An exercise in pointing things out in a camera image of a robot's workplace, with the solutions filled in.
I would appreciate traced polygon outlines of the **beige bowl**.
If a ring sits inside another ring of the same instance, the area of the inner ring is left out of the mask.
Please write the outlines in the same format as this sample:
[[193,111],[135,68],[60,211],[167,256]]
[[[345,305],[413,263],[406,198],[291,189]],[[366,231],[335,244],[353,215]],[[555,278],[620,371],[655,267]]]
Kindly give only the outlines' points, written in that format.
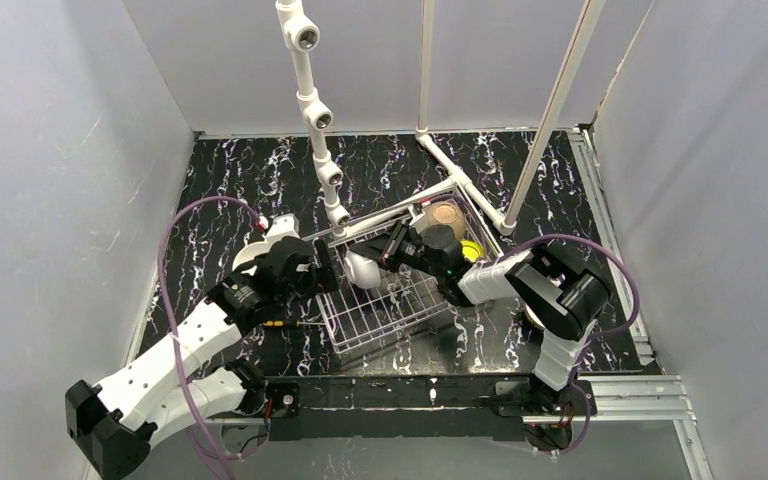
[[464,213],[453,201],[442,200],[429,204],[424,208],[428,226],[446,225],[452,228],[454,236],[459,241],[465,239],[467,223]]

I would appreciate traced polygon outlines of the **yellow-green bowl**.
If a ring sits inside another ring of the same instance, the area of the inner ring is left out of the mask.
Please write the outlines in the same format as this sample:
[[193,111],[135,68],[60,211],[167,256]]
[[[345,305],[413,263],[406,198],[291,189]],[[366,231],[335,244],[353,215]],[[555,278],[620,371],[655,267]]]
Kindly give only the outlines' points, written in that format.
[[471,240],[462,240],[461,246],[464,258],[470,262],[476,263],[485,258],[485,251],[481,244]]

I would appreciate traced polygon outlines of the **pale grey bowl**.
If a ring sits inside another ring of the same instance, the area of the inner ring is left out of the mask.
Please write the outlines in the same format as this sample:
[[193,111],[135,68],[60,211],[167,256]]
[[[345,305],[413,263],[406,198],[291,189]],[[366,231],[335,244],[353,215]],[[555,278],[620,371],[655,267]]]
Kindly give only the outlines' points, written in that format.
[[375,261],[349,250],[343,264],[346,278],[353,286],[370,290],[381,285],[381,273]]

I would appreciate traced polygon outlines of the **white bowl with brown outside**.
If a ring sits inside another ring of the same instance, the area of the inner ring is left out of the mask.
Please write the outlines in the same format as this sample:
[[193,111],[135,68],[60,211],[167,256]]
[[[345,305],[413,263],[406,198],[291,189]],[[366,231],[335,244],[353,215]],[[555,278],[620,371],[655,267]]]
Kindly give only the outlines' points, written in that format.
[[270,251],[267,241],[257,241],[243,247],[232,261],[232,270],[253,274],[257,270],[258,261]]

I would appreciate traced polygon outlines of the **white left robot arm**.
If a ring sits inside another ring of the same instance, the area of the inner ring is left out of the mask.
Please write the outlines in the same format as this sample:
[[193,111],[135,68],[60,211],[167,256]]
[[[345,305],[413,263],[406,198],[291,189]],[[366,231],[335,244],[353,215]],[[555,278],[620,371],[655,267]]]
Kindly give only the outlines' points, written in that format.
[[170,435],[208,417],[273,406],[263,373],[245,359],[192,374],[288,304],[338,286],[327,244],[287,236],[239,264],[175,330],[118,372],[65,392],[67,433],[103,479],[123,479]]

